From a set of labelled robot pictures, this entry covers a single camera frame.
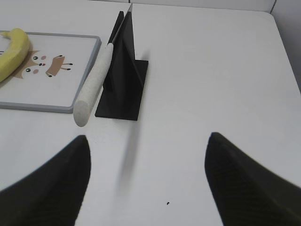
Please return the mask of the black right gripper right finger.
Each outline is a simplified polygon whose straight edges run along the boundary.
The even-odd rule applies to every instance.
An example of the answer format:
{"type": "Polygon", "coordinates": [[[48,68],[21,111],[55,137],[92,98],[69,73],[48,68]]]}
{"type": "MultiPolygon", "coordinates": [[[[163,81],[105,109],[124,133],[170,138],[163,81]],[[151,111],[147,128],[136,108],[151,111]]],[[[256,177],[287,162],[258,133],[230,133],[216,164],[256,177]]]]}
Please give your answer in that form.
{"type": "Polygon", "coordinates": [[[301,189],[218,132],[206,147],[205,174],[225,226],[299,226],[301,189]]]}

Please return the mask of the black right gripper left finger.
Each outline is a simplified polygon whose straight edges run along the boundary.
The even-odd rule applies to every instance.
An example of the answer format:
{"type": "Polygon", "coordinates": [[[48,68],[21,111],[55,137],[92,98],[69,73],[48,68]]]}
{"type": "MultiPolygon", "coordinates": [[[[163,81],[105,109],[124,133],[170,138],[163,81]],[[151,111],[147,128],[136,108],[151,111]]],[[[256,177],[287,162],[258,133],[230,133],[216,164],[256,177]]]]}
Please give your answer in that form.
{"type": "Polygon", "coordinates": [[[91,174],[86,136],[64,149],[0,192],[2,226],[73,226],[81,209],[91,174]]]}

